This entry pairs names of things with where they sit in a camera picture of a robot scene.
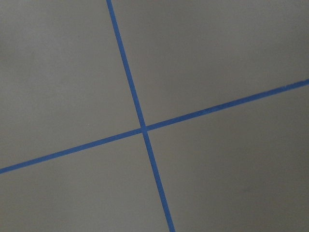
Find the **gray floor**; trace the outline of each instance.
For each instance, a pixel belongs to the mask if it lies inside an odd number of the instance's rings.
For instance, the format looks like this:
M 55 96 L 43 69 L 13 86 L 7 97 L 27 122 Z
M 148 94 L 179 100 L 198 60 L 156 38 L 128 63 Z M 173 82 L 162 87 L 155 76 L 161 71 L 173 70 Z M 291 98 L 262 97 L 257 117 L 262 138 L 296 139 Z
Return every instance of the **gray floor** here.
M 309 78 L 308 1 L 112 3 L 147 125 Z M 169 231 L 141 134 L 4 172 L 140 128 L 105 1 L 2 0 L 0 82 L 0 231 Z M 175 231 L 309 231 L 308 100 L 149 131 Z

